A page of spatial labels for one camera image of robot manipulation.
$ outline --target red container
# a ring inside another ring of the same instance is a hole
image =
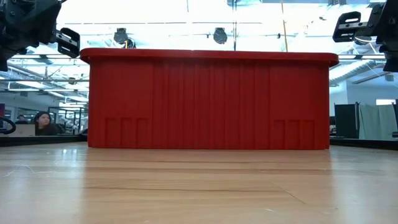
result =
[[[89,147],[327,149],[335,54],[84,49]]]

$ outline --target woman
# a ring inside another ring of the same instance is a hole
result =
[[[57,127],[51,123],[51,116],[47,112],[39,112],[34,118],[36,136],[55,136]]]

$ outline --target bin rim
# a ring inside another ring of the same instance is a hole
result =
[[[329,67],[339,64],[337,54],[306,52],[245,52],[225,50],[164,50],[164,49],[107,49],[88,48],[80,52],[80,59],[88,64],[93,57],[131,58],[207,58],[243,60],[286,60],[328,62]]]

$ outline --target wood grain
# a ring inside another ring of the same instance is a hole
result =
[[[0,148],[0,223],[397,223],[398,152]]]

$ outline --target laptop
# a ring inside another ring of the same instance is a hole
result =
[[[17,129],[8,134],[7,137],[34,137],[35,125],[34,124],[16,124]]]

